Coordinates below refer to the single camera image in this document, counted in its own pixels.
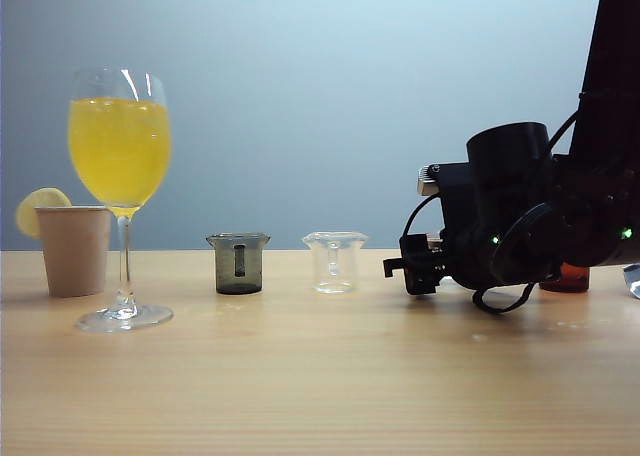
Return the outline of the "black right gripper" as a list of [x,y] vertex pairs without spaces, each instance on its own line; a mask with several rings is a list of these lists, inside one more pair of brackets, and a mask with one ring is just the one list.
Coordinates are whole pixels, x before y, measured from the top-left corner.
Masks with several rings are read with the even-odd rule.
[[431,245],[427,233],[400,238],[401,257],[383,260],[384,277],[396,270],[404,271],[406,290],[410,295],[434,294],[444,277],[443,266],[460,285],[477,290],[481,287],[479,267],[474,256],[472,228],[477,220],[477,207],[471,169],[468,163],[438,163],[432,167],[440,196],[444,221],[441,230],[443,252]]

